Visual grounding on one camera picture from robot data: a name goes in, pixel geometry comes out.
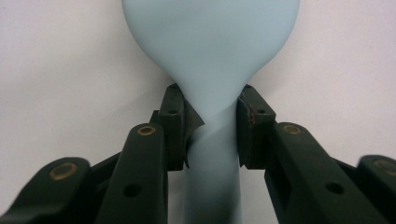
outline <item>white wall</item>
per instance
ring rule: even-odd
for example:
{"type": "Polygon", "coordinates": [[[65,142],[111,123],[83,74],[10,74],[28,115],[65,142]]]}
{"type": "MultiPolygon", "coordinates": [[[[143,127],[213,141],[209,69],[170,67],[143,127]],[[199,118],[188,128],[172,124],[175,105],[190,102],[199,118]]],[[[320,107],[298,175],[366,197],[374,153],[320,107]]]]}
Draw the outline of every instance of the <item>white wall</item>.
{"type": "MultiPolygon", "coordinates": [[[[395,1],[302,1],[288,43],[250,84],[331,156],[396,158],[395,26],[395,1]]],[[[132,39],[119,0],[1,1],[0,213],[48,162],[120,151],[171,83],[132,39]]],[[[242,170],[245,223],[276,223],[262,175],[242,170]]],[[[171,174],[170,223],[181,178],[171,174]]]]}

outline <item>light blue balloon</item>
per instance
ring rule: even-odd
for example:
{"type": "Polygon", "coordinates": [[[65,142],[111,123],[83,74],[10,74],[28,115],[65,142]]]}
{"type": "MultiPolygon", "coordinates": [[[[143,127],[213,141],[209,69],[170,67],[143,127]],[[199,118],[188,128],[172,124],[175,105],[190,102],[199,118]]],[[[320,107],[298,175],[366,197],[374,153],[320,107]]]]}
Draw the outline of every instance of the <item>light blue balloon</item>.
{"type": "Polygon", "coordinates": [[[299,0],[123,0],[135,41],[205,122],[192,136],[184,223],[241,223],[236,98],[282,48],[299,0]]]}

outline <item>bolt hole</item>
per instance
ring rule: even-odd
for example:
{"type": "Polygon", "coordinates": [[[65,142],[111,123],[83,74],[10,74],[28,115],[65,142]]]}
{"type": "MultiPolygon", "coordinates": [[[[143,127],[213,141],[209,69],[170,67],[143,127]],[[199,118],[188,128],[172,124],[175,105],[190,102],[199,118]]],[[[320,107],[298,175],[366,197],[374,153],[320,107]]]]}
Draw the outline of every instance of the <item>bolt hole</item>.
{"type": "Polygon", "coordinates": [[[57,165],[49,172],[49,176],[53,180],[62,180],[69,176],[72,176],[78,167],[73,162],[65,162],[63,164],[57,165]]]}
{"type": "Polygon", "coordinates": [[[128,185],[124,189],[124,195],[128,198],[134,198],[142,192],[142,187],[137,184],[128,185]]]}
{"type": "Polygon", "coordinates": [[[155,133],[155,128],[151,127],[151,126],[144,126],[144,127],[139,128],[137,130],[137,133],[140,135],[143,135],[143,136],[151,135],[152,133],[155,133]]]}
{"type": "Polygon", "coordinates": [[[344,188],[338,183],[330,182],[325,185],[326,189],[335,194],[344,194],[344,188]]]}

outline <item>white background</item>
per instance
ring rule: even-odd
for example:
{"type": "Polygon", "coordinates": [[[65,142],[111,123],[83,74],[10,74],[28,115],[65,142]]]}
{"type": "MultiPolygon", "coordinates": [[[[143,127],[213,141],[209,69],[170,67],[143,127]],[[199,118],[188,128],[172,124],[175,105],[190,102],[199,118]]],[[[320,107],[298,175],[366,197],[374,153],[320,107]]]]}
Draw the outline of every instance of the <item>white background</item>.
{"type": "MultiPolygon", "coordinates": [[[[0,213],[45,164],[120,151],[171,83],[134,42],[120,0],[0,1],[0,213]]],[[[396,158],[396,2],[302,1],[289,41],[249,83],[331,156],[396,158]]],[[[241,170],[245,223],[276,223],[262,176],[241,170]]],[[[182,183],[171,174],[169,223],[182,183]]]]}

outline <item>screw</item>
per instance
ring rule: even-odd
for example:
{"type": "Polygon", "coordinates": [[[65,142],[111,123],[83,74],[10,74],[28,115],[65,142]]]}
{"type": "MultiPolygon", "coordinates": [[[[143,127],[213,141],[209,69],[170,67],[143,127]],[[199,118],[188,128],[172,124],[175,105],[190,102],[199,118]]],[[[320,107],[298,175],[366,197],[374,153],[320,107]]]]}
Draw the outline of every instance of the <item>screw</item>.
{"type": "Polygon", "coordinates": [[[385,171],[388,175],[396,176],[396,164],[390,161],[376,160],[374,165],[379,169],[385,171]]]}
{"type": "Polygon", "coordinates": [[[283,131],[286,133],[291,133],[291,134],[300,134],[301,133],[301,129],[299,129],[297,126],[293,126],[293,125],[286,125],[285,127],[283,127],[283,131]]]}

